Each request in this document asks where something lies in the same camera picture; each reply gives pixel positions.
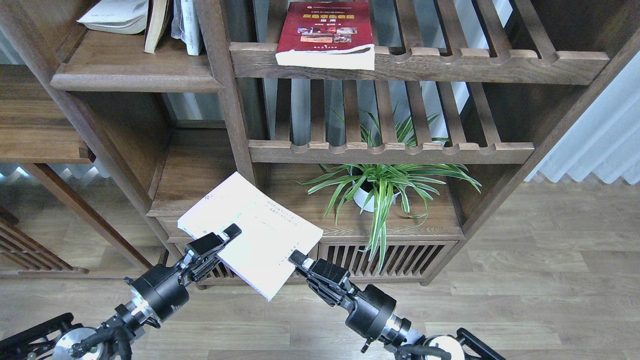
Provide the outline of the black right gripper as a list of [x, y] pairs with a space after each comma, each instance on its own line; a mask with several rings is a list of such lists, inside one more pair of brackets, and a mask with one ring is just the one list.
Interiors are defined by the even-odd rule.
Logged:
[[362, 291], [350, 281], [350, 272], [327, 260], [314, 260], [294, 250], [288, 261], [302, 273], [308, 286], [327, 305], [340, 306], [349, 313], [345, 325], [368, 343], [393, 343], [398, 339], [397, 301], [375, 285]]

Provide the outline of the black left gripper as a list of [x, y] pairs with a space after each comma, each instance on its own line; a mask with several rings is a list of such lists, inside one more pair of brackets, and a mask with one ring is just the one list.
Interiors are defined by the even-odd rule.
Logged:
[[210, 233], [186, 244], [185, 255], [172, 267], [156, 264], [139, 278], [128, 278], [134, 295], [128, 312], [138, 323], [166, 321], [189, 300], [186, 287], [208, 278], [220, 262], [218, 253], [241, 234], [240, 227], [232, 223], [220, 235]]

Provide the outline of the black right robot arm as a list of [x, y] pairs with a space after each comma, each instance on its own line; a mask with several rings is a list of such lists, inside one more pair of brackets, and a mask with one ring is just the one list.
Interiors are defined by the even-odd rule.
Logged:
[[398, 317], [397, 301], [368, 284], [364, 290], [350, 281], [350, 272], [325, 259], [313, 260], [295, 250], [289, 257], [295, 271], [329, 306], [348, 311], [345, 325], [365, 338], [361, 349], [365, 353], [374, 341], [394, 354], [396, 360], [503, 360], [503, 356], [480, 341], [465, 328], [455, 336], [425, 336], [411, 328], [411, 321]]

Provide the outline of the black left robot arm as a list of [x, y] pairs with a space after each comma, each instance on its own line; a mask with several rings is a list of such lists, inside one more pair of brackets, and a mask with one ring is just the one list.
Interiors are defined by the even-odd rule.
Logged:
[[189, 301], [186, 287], [211, 275], [220, 262], [218, 253], [242, 230], [231, 224], [220, 234], [210, 233], [185, 247], [173, 266], [156, 264], [137, 279], [125, 278], [133, 297], [96, 328], [73, 324], [70, 312], [16, 333], [1, 342], [3, 360], [130, 360], [132, 343], [144, 326], [160, 328]]

